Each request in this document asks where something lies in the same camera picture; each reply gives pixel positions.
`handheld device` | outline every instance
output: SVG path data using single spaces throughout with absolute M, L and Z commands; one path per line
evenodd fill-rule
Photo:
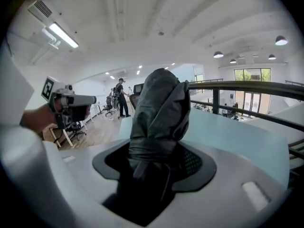
M 55 114 L 60 129 L 69 127 L 73 122 L 84 120 L 87 106 L 96 103 L 96 96 L 76 95 L 71 85 L 65 85 L 49 76 L 44 83 L 41 96 Z M 62 104 L 61 112 L 55 107 L 56 100 L 60 100 Z

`white ceiling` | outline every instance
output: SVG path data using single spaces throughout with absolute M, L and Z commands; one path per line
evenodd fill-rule
M 255 63 L 275 54 L 285 62 L 302 44 L 292 18 L 278 0 L 44 0 L 52 11 L 42 22 L 57 22 L 78 42 L 72 49 L 46 46 L 47 37 L 26 9 L 8 40 L 25 63 L 38 58 L 43 70 L 56 66 L 70 83 L 112 71 L 125 76 L 176 62 L 227 66 L 241 53 L 257 52 Z M 275 45 L 278 35 L 289 43 Z M 225 57 L 214 59 L 220 50 Z

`office chair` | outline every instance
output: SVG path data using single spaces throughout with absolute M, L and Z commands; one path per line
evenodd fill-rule
M 83 131 L 80 131 L 80 129 L 81 129 L 80 122 L 72 123 L 72 125 L 66 129 L 66 131 L 74 133 L 73 136 L 70 138 L 70 140 L 72 140 L 72 138 L 76 137 L 77 140 L 79 141 L 78 135 L 80 135 L 80 134 L 86 135 L 86 133 Z
M 112 98 L 110 96 L 106 97 L 106 105 L 104 105 L 104 109 L 103 111 L 108 111 L 105 116 L 107 116 L 109 113 L 111 113 L 111 115 L 113 114 L 114 111 L 111 111 L 111 109 L 113 108 L 112 106 Z

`mesh grille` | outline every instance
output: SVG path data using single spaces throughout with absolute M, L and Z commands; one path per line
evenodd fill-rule
M 187 176 L 193 175 L 202 166 L 202 160 L 200 157 L 187 149 L 184 149 L 183 162 L 184 170 L 186 171 Z
M 35 7 L 39 9 L 41 13 L 43 13 L 47 18 L 52 14 L 52 11 L 49 10 L 49 8 L 42 2 L 37 1 L 35 4 Z

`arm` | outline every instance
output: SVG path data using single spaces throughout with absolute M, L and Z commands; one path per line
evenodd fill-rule
M 126 96 L 129 96 L 129 94 L 125 93 L 123 90 L 121 90 L 121 92 L 126 95 Z
M 21 123 L 30 130 L 39 133 L 50 124 L 56 124 L 56 120 L 48 105 L 44 104 L 38 109 L 25 111 Z

